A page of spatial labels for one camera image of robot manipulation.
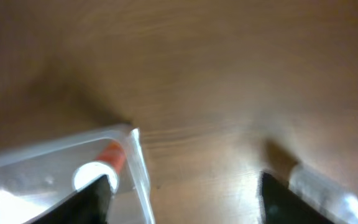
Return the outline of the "orange tube white cap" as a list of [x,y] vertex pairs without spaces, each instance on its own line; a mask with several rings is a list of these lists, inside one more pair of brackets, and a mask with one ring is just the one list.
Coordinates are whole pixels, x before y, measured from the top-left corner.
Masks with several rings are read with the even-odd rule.
[[115,194],[119,188],[119,174],[124,167],[126,153],[117,141],[102,150],[96,158],[79,166],[73,174],[72,185],[75,190],[81,190],[95,181],[99,176],[107,175],[111,192]]

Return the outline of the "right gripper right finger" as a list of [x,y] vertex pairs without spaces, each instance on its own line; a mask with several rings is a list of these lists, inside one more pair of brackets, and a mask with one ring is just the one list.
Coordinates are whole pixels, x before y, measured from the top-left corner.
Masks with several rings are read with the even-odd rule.
[[260,178],[264,224],[333,224],[268,172]]

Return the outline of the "white translucent spray bottle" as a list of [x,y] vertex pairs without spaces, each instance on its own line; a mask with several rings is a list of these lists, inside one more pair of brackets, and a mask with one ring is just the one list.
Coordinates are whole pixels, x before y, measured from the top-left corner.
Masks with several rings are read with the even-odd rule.
[[358,224],[357,196],[312,168],[295,166],[289,189],[332,222]]

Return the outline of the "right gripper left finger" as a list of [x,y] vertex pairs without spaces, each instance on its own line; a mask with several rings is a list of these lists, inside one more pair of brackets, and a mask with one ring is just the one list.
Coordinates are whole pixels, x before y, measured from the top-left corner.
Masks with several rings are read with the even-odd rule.
[[108,177],[102,175],[29,223],[106,224],[111,197]]

